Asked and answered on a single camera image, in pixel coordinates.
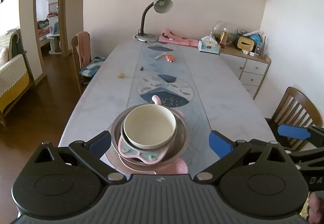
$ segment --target lamp shade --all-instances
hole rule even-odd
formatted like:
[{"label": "lamp shade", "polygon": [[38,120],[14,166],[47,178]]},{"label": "lamp shade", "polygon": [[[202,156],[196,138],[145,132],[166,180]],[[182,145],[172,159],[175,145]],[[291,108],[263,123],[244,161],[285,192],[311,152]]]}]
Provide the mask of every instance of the lamp shade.
[{"label": "lamp shade", "polygon": [[171,0],[154,0],[154,10],[160,14],[169,12],[172,6]]}]

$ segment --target orange toy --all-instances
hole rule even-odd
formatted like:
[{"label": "orange toy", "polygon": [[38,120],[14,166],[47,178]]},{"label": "orange toy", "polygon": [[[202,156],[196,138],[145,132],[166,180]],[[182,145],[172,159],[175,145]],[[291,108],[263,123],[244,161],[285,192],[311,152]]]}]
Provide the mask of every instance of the orange toy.
[{"label": "orange toy", "polygon": [[174,61],[174,56],[173,55],[166,55],[165,58],[170,63]]}]

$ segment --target person's hand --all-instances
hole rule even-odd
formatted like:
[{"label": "person's hand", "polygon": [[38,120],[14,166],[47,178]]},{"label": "person's hand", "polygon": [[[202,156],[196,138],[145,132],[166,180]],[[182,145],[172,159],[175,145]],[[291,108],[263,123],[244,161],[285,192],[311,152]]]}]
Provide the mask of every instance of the person's hand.
[{"label": "person's hand", "polygon": [[311,193],[308,199],[308,222],[310,224],[320,224],[324,213],[324,200],[317,197],[315,192]]}]

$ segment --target pink towel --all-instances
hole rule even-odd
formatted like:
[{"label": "pink towel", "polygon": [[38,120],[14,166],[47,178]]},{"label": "pink towel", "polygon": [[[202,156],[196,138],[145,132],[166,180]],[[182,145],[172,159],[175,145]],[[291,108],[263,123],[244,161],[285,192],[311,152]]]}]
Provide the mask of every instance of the pink towel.
[{"label": "pink towel", "polygon": [[198,40],[176,36],[170,29],[166,29],[159,38],[160,42],[176,45],[198,47]]},{"label": "pink towel", "polygon": [[91,50],[90,50],[90,37],[88,32],[80,32],[77,34],[78,45],[77,52],[79,54],[80,69],[83,69],[90,63]]}]

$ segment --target glass jar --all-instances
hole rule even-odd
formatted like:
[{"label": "glass jar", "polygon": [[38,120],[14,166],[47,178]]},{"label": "glass jar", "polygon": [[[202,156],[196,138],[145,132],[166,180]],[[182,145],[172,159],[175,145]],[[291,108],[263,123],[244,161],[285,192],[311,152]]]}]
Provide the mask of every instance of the glass jar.
[{"label": "glass jar", "polygon": [[230,45],[236,39],[236,35],[238,34],[238,27],[231,23],[217,21],[213,29],[213,36],[218,43],[223,32],[226,32],[228,34],[226,45]]}]

